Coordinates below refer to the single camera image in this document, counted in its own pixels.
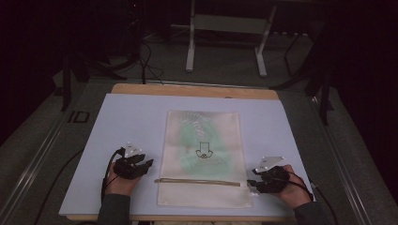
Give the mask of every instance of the dark background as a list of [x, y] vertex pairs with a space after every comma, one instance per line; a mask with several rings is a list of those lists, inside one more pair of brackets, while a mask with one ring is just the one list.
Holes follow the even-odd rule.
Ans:
[[[250, 9], [250, 5], [259, 1], [248, 3], [248, 8], [238, 1], [230, 3], [229, 7], [220, 7], [214, 1], [197, 2], [200, 2], [198, 10], [206, 13], [264, 15], [260, 7]], [[73, 31], [85, 30], [85, 33], [71, 35], [82, 35], [77, 39], [85, 45], [76, 44], [76, 48], [88, 48], [88, 53], [104, 56], [103, 49], [98, 48], [103, 46], [103, 40], [94, 38], [98, 37], [101, 28], [90, 6], [88, 0], [0, 2], [0, 143], [54, 91], [51, 77], [61, 69], [65, 31], [73, 34]], [[350, 7], [349, 13], [340, 21], [344, 29], [336, 31], [342, 32], [344, 41], [339, 42], [342, 51], [335, 63], [332, 85], [338, 89], [397, 201], [398, 183], [394, 176], [398, 161], [398, 69], [395, 56], [398, 53], [395, 32], [398, 7], [394, 1], [387, 0], [352, 1]], [[171, 23], [188, 24], [187, 8], [190, 8], [187, 0], [148, 0], [146, 22], [167, 37]], [[328, 7], [319, 8], [328, 11]], [[313, 9], [307, 4], [282, 4], [278, 7], [272, 30], [299, 32], [305, 20], [322, 17], [322, 13], [297, 12]]]

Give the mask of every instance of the cable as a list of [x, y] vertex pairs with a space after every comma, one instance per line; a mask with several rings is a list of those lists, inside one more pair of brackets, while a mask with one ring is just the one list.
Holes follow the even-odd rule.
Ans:
[[114, 180], [115, 180], [117, 177], [119, 177], [119, 176], [117, 175], [116, 177], [114, 177], [114, 179], [112, 179], [112, 180], [106, 185], [105, 188], [107, 188], [112, 182], [114, 182]]
[[103, 201], [103, 198], [105, 197], [105, 190], [106, 190], [106, 188], [107, 188], [108, 185], [109, 185], [109, 184], [107, 184], [107, 181], [108, 181], [108, 174], [109, 174], [109, 171], [110, 171], [110, 169], [111, 169], [112, 162], [114, 161], [114, 157], [115, 157], [117, 154], [119, 154], [120, 156], [123, 156], [124, 153], [125, 153], [125, 150], [126, 150], [126, 149], [124, 149], [124, 148], [120, 148], [120, 149], [116, 150], [116, 151], [112, 154], [111, 158], [109, 159], [108, 167], [106, 167], [106, 172], [105, 172], [105, 175], [103, 176], [103, 179], [102, 179], [102, 187], [101, 187], [101, 190], [100, 190], [100, 201], [101, 201], [101, 202]]
[[[152, 75], [153, 75], [153, 78], [155, 78], [155, 79], [157, 79], [158, 81], [160, 81], [161, 82], [161, 84], [162, 85], [164, 85], [164, 83], [163, 83], [163, 81], [160, 79], [160, 76], [162, 76], [163, 75], [163, 73], [164, 73], [164, 71], [161, 69], [161, 68], [158, 68], [158, 67], [152, 67], [152, 66], [150, 66], [149, 64], [146, 64], [146, 66], [145, 67], [143, 67], [143, 69], [145, 69], [146, 67], [148, 67], [148, 69], [149, 69], [149, 71], [152, 73]], [[160, 72], [161, 72], [161, 75], [156, 75], [155, 74], [155, 72], [154, 71], [152, 71], [152, 69], [157, 69], [157, 70], [159, 70]]]
[[293, 182], [293, 181], [283, 180], [283, 179], [273, 178], [273, 177], [271, 178], [271, 180], [280, 181], [280, 182], [285, 182], [285, 183], [287, 183], [287, 184], [291, 184], [291, 185], [297, 186], [297, 187], [299, 187], [299, 188], [302, 188], [303, 190], [305, 190], [305, 192], [307, 192], [307, 194], [308, 194], [308, 196], [310, 197], [311, 201], [312, 201], [312, 202], [314, 201], [314, 195], [307, 189], [307, 187], [305, 187], [305, 185], [303, 186], [303, 185], [298, 184], [298, 183]]
[[319, 187], [316, 184], [314, 184], [314, 182], [311, 180], [311, 178], [309, 178], [309, 179], [310, 179], [311, 187], [318, 191], [319, 195], [322, 197], [322, 199], [325, 201], [326, 205], [328, 206], [331, 214], [333, 215], [334, 224], [338, 225], [339, 222], [337, 220], [336, 213], [334, 212], [333, 208], [331, 207], [331, 204], [329, 203], [328, 199], [325, 197], [325, 195], [322, 193], [322, 191], [319, 189]]
[[[149, 47], [149, 45], [147, 45], [146, 43], [143, 42], [143, 45], [145, 45], [145, 46], [148, 48], [148, 50], [149, 50], [149, 56], [148, 56], [147, 59], [146, 59], [145, 67], [148, 67], [148, 69], [149, 69], [149, 71], [152, 73], [152, 75], [153, 75], [158, 81], [160, 81], [162, 85], [164, 85], [163, 81], [160, 79], [160, 76], [163, 75], [164, 71], [163, 71], [162, 69], [158, 68], [158, 67], [152, 67], [152, 66], [150, 66], [150, 65], [148, 64], [149, 58], [150, 58], [150, 56], [151, 56], [151, 54], [152, 54], [152, 50], [151, 50], [151, 48]], [[161, 75], [160, 75], [160, 76], [156, 75], [156, 74], [152, 71], [152, 68], [153, 68], [153, 69], [159, 70], [159, 71], [161, 72]]]
[[143, 63], [143, 60], [141, 59], [142, 56], [138, 57], [138, 59], [140, 60], [140, 63], [141, 63], [141, 68], [142, 68], [141, 80], [142, 80], [143, 84], [146, 84], [146, 80], [145, 80], [145, 69], [146, 69], [146, 66], [147, 66], [147, 64], [148, 64], [148, 62], [149, 62], [150, 56], [152, 55], [152, 50], [151, 50], [150, 47], [149, 47], [147, 44], [145, 44], [143, 41], [142, 41], [142, 44], [145, 45], [145, 46], [148, 48], [148, 50], [149, 50], [149, 54], [148, 54], [147, 59], [146, 59], [146, 60], [143, 59], [143, 60], [145, 61], [145, 63]]
[[303, 180], [300, 176], [298, 176], [297, 174], [295, 174], [295, 173], [293, 173], [293, 172], [288, 172], [288, 173], [295, 175], [295, 176], [301, 181], [301, 183], [304, 185], [305, 189], [307, 190], [307, 193], [309, 193], [309, 194], [310, 194], [310, 197], [312, 197], [312, 201], [313, 201], [313, 200], [314, 200], [314, 195], [308, 191], [308, 188], [307, 188], [307, 186], [305, 185], [304, 180]]
[[61, 175], [61, 173], [65, 170], [65, 168], [67, 168], [67, 166], [69, 165], [69, 163], [74, 160], [77, 156], [79, 156], [81, 153], [83, 152], [83, 150], [77, 152], [75, 155], [73, 155], [65, 164], [64, 166], [61, 168], [61, 170], [58, 172], [58, 174], [56, 175], [55, 179], [53, 180], [53, 183], [50, 186], [50, 189], [47, 191], [46, 197], [44, 198], [43, 203], [41, 204], [40, 209], [38, 210], [38, 215], [36, 216], [35, 219], [35, 225], [38, 224], [38, 220], [40, 219], [41, 213], [43, 212], [44, 206], [48, 200], [48, 198], [50, 197], [50, 194], [55, 186], [56, 181], [58, 180], [59, 176]]

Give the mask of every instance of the black cable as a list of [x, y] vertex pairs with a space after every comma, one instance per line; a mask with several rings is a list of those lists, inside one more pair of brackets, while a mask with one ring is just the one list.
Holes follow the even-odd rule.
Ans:
[[309, 178], [309, 179], [310, 179], [311, 187], [313, 187], [314, 189], [316, 189], [318, 191], [319, 195], [322, 197], [322, 199], [325, 201], [326, 205], [328, 206], [331, 214], [333, 215], [334, 224], [338, 225], [339, 222], [337, 220], [336, 213], [334, 212], [333, 208], [331, 207], [331, 204], [329, 203], [328, 199], [325, 197], [325, 195], [322, 193], [322, 191], [319, 189], [319, 187], [316, 184], [314, 184], [314, 182], [311, 180], [311, 178]]
[[64, 166], [61, 168], [61, 170], [58, 172], [58, 174], [56, 175], [55, 179], [53, 180], [53, 183], [50, 186], [50, 189], [47, 191], [46, 197], [44, 198], [43, 203], [41, 204], [40, 209], [38, 210], [38, 215], [36, 216], [35, 219], [35, 225], [38, 224], [38, 220], [40, 219], [41, 213], [43, 212], [44, 206], [48, 200], [48, 198], [50, 197], [50, 194], [55, 186], [56, 181], [58, 180], [59, 176], [61, 175], [61, 173], [65, 170], [65, 168], [67, 168], [67, 166], [70, 164], [70, 162], [72, 160], [74, 160], [77, 156], [79, 156], [81, 153], [83, 152], [83, 150], [77, 152], [75, 155], [73, 155], [65, 164]]
[[307, 194], [308, 194], [308, 196], [310, 197], [311, 201], [314, 200], [314, 195], [305, 187], [305, 185], [303, 186], [303, 185], [298, 184], [298, 183], [296, 183], [296, 182], [289, 181], [289, 180], [283, 180], [283, 179], [279, 179], [279, 178], [271, 178], [271, 180], [280, 181], [280, 182], [285, 182], [285, 183], [287, 183], [287, 184], [291, 184], [291, 185], [297, 186], [297, 187], [299, 187], [299, 188], [305, 190], [305, 192], [307, 192]]
[[146, 80], [145, 80], [145, 65], [143, 63], [143, 61], [141, 60], [141, 57], [138, 57], [138, 60], [140, 60], [140, 65], [141, 65], [141, 81], [143, 84], [146, 84]]
[[114, 177], [114, 179], [112, 179], [112, 180], [106, 185], [105, 189], [106, 189], [112, 182], [114, 182], [114, 180], [115, 180], [117, 177], [119, 177], [119, 176], [117, 175], [116, 177]]
[[305, 185], [304, 180], [300, 176], [298, 176], [297, 174], [295, 174], [293, 172], [288, 172], [288, 173], [295, 175], [301, 181], [301, 183], [305, 186], [305, 189], [308, 190], [307, 186]]
[[[150, 66], [150, 65], [148, 64], [149, 59], [150, 59], [150, 56], [152, 55], [152, 50], [151, 50], [151, 48], [150, 48], [149, 45], [147, 45], [147, 44], [144, 43], [144, 42], [142, 42], [142, 43], [143, 43], [143, 45], [145, 45], [145, 46], [147, 47], [147, 49], [149, 50], [149, 55], [148, 55], [147, 59], [145, 60], [145, 68], [148, 67], [148, 69], [149, 69], [149, 71], [152, 73], [152, 75], [153, 75], [156, 79], [158, 79], [158, 81], [160, 81], [162, 85], [164, 85], [163, 81], [160, 79], [160, 76], [163, 75], [164, 71], [163, 71], [162, 69], [160, 69], [160, 68], [152, 67], [152, 66]], [[156, 74], [152, 71], [152, 68], [159, 70], [159, 71], [161, 72], [161, 75], [160, 75], [160, 76], [156, 75]]]
[[[144, 61], [144, 58], [143, 57], [141, 57], [140, 56], [140, 62], [142, 62], [142, 61]], [[152, 66], [150, 66], [149, 64], [146, 64], [146, 67], [145, 68], [148, 68], [148, 70], [149, 70], [149, 72], [151, 72], [152, 73], [152, 75], [153, 75], [153, 77], [152, 78], [146, 78], [147, 80], [150, 80], [150, 79], [153, 79], [153, 78], [155, 78], [155, 79], [157, 79], [158, 81], [160, 81], [161, 82], [161, 84], [162, 85], [164, 85], [164, 83], [163, 83], [163, 81], [161, 80], [161, 78], [160, 78], [160, 76], [162, 76], [163, 75], [163, 73], [164, 73], [164, 71], [161, 69], [161, 68], [158, 68], [158, 67], [152, 67]], [[152, 71], [152, 69], [157, 69], [157, 70], [159, 70], [160, 72], [161, 72], [161, 75], [156, 75], [155, 74], [155, 72], [154, 71]]]
[[108, 173], [109, 173], [109, 171], [110, 171], [110, 169], [111, 169], [111, 165], [112, 165], [112, 162], [114, 161], [114, 157], [119, 153], [119, 150], [116, 150], [116, 151], [112, 154], [111, 158], [109, 159], [108, 167], [106, 168], [105, 175], [103, 176], [103, 179], [102, 179], [102, 187], [101, 187], [101, 190], [100, 190], [100, 201], [101, 201], [101, 202], [103, 201], [103, 198], [105, 197], [105, 189], [106, 189], [106, 187], [107, 187]]
[[[143, 3], [143, 8], [144, 8], [143, 10], [140, 10], [140, 12], [142, 12], [142, 15], [138, 15], [137, 17], [135, 16], [135, 15], [137, 15], [137, 11], [133, 11], [133, 12], [130, 11], [130, 10], [134, 10], [132, 8], [136, 8], [137, 7], [137, 5], [135, 3], [133, 3], [133, 2], [130, 3], [130, 4], [132, 4], [132, 6], [130, 6], [130, 7], [129, 7], [129, 4], [127, 4], [125, 6], [127, 15], [134, 15], [133, 17], [129, 16], [129, 20], [128, 20], [128, 22], [130, 24], [130, 27], [128, 27], [128, 28], [130, 29], [130, 31], [133, 34], [134, 34], [135, 31], [136, 32], [140, 32], [142, 23], [145, 21], [145, 16], [146, 16], [146, 12], [145, 12], [146, 11], [146, 3], [145, 3], [145, 0], [142, 1], [142, 3]], [[102, 74], [104, 74], [104, 75], [106, 75], [106, 76], [108, 76], [108, 77], [110, 77], [112, 79], [116, 79], [116, 80], [126, 80], [127, 79], [125, 77], [119, 76], [118, 74], [114, 73], [114, 71], [122, 69], [122, 68], [127, 68], [129, 66], [132, 66], [134, 64], [134, 62], [138, 60], [136, 57], [134, 57], [134, 55], [135, 55], [134, 52], [130, 52], [130, 54], [127, 55], [127, 60], [125, 62], [122, 62], [122, 63], [117, 64], [117, 65], [107, 66], [107, 65], [103, 65], [102, 63], [97, 62], [96, 60], [93, 60], [93, 59], [91, 59], [91, 58], [89, 58], [89, 57], [87, 57], [87, 56], [85, 56], [85, 55], [83, 55], [81, 53], [78, 53], [78, 56], [89, 67], [94, 68], [94, 69], [100, 71]]]

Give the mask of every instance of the floor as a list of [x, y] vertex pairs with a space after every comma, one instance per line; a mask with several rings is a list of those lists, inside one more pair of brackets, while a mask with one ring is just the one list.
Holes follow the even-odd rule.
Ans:
[[[141, 52], [143, 59], [148, 60], [145, 75], [149, 83], [267, 88], [290, 78], [283, 54], [293, 37], [274, 34], [268, 39], [264, 52], [268, 76], [260, 78], [253, 52], [259, 37], [200, 32], [194, 71], [186, 73], [188, 33], [180, 28], [174, 32], [169, 42], [156, 34], [145, 36]], [[311, 45], [306, 37], [299, 39], [289, 54], [293, 70], [303, 62]], [[136, 64], [117, 73], [128, 77], [127, 83], [140, 83], [142, 67]], [[0, 203], [4, 207], [0, 215], [2, 224], [77, 224], [58, 215], [80, 155], [73, 156], [84, 148], [104, 95], [117, 83], [94, 70], [91, 75], [89, 83], [72, 83], [72, 102], [65, 112], [60, 112], [62, 98], [49, 96], [0, 147], [0, 180], [6, 181], [0, 185]], [[333, 111], [329, 111], [329, 125], [325, 127], [317, 117], [316, 102], [303, 93], [306, 82], [278, 94], [308, 174], [329, 196], [340, 224], [395, 224], [398, 208], [339, 99], [338, 91], [332, 89], [330, 92]], [[90, 119], [87, 123], [71, 123], [72, 111], [90, 112]], [[32, 176], [26, 174], [26, 168], [34, 171]], [[26, 182], [23, 188], [17, 186], [21, 180]], [[325, 202], [318, 193], [315, 197], [325, 206], [331, 219]]]

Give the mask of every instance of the drawing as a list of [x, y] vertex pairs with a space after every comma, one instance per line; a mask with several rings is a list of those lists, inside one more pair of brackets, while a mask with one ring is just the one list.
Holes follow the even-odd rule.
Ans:
[[213, 151], [210, 150], [210, 143], [200, 142], [200, 149], [196, 150], [196, 156], [199, 158], [211, 158], [211, 156], [213, 156]]
[[231, 172], [232, 163], [225, 149], [220, 128], [211, 112], [176, 112], [179, 114], [180, 163], [195, 179], [223, 179]]

